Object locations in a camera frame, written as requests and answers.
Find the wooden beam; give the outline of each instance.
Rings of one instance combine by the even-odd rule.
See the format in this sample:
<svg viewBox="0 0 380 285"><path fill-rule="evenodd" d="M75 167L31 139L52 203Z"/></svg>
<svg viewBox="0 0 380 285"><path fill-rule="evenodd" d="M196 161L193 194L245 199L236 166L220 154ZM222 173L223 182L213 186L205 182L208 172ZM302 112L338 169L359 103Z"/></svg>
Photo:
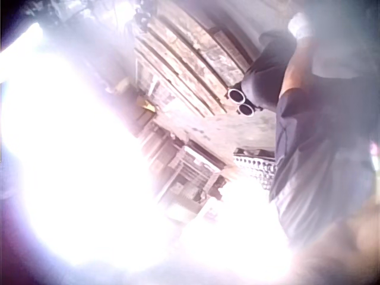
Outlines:
<svg viewBox="0 0 380 285"><path fill-rule="evenodd" d="M170 46L182 60L193 69L218 96L222 99L227 92L227 84L216 73L212 66L181 35L155 18L149 27Z"/></svg>
<svg viewBox="0 0 380 285"><path fill-rule="evenodd" d="M159 18L164 20L171 29L177 30L194 49L198 50L228 86L242 80L243 72L228 53L194 19L172 1L160 1Z"/></svg>
<svg viewBox="0 0 380 285"><path fill-rule="evenodd" d="M212 111L206 102L200 98L197 94L191 91L186 84L178 77L171 66L167 65L156 51L152 50L149 45L146 45L140 39L136 39L135 48L140 53L144 54L149 62L161 71L161 74L168 79L176 89L183 94L194 106L196 106L204 115L213 116L215 113Z"/></svg>
<svg viewBox="0 0 380 285"><path fill-rule="evenodd" d="M206 117L196 106L194 106L186 97L183 96L181 92L179 92L173 84L166 79L163 74L144 56L143 53L136 50L136 57L142 66L148 68L153 74L159 77L160 84L165 86L169 91L171 91L180 101L184 103L184 105L195 115L200 116L202 118Z"/></svg>
<svg viewBox="0 0 380 285"><path fill-rule="evenodd" d="M144 34L140 39L159 53L171 66L172 71L178 75L179 79L192 90L193 93L202 98L215 114L226 113L220 99L210 90L205 82L203 82L202 78L197 76L195 71L168 47L162 39L155 37L151 33Z"/></svg>

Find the sleeve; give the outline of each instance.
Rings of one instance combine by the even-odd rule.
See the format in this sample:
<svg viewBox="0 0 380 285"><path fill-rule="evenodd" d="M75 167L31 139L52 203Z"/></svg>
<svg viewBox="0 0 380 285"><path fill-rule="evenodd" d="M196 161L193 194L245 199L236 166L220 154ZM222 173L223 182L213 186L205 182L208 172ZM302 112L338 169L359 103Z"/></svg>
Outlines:
<svg viewBox="0 0 380 285"><path fill-rule="evenodd" d="M315 135L320 118L318 104L310 94L299 88L287 90L276 110L276 161Z"/></svg>

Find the person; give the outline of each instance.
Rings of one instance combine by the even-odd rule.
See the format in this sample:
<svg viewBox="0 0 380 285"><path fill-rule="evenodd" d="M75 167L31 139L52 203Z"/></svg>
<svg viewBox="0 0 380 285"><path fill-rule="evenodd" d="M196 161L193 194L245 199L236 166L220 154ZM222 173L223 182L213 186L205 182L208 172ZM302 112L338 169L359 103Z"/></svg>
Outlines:
<svg viewBox="0 0 380 285"><path fill-rule="evenodd" d="M380 101L376 75L313 75L317 43L305 14L289 22L289 32L261 36L268 43L241 90L255 106L276 112L277 173L270 202L296 251L373 194L369 149Z"/></svg>

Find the metal grate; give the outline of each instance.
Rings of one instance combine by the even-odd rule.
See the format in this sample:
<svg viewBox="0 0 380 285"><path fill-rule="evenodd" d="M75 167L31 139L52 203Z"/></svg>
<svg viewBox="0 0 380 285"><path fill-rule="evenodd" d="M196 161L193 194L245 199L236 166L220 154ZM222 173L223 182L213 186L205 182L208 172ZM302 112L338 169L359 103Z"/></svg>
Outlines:
<svg viewBox="0 0 380 285"><path fill-rule="evenodd" d="M234 156L234 161L239 168L260 182L264 190L270 190L276 173L274 161L247 156Z"/></svg>

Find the hand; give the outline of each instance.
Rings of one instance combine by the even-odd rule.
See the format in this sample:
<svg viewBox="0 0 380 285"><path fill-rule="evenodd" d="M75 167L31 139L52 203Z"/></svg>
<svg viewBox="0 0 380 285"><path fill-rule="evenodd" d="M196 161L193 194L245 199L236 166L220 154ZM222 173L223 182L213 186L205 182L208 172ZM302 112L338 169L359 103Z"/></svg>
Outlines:
<svg viewBox="0 0 380 285"><path fill-rule="evenodd" d="M289 21L287 28L297 40L313 36L312 27L304 13L297 13L294 15Z"/></svg>

